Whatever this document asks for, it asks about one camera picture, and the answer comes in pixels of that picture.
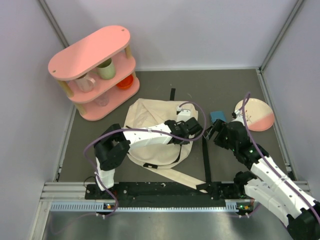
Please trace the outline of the cream canvas backpack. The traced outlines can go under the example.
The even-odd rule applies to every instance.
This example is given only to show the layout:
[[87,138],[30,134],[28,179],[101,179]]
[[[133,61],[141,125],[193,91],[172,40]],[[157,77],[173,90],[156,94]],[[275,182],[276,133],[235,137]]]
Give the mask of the cream canvas backpack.
[[[198,119],[199,113],[192,103],[184,104],[182,101],[139,98],[129,107],[124,127],[148,128],[162,124],[167,120],[176,121],[178,119],[178,106],[189,110],[190,116]],[[205,182],[173,169],[189,156],[192,146],[192,143],[186,145],[152,144],[136,149],[131,148],[127,156],[133,163],[146,170],[196,189],[198,185],[203,185]]]

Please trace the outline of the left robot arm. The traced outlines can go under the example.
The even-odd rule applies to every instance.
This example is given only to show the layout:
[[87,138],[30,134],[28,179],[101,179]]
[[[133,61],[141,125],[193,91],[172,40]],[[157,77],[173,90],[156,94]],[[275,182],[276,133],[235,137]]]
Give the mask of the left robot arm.
[[203,128],[194,117],[180,121],[167,120],[142,128],[121,128],[119,124],[112,125],[93,145],[97,164],[97,194],[105,199],[113,194],[115,169],[133,150],[157,145],[178,145],[181,149],[202,135]]

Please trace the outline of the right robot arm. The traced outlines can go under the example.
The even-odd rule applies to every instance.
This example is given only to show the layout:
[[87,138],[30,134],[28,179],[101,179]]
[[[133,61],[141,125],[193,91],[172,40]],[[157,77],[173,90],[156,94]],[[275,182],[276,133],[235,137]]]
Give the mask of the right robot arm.
[[254,143],[240,121],[217,119],[204,133],[215,145],[231,150],[247,167],[233,180],[239,198],[255,199],[272,212],[294,240],[320,238],[320,202],[305,193],[274,162],[263,147]]

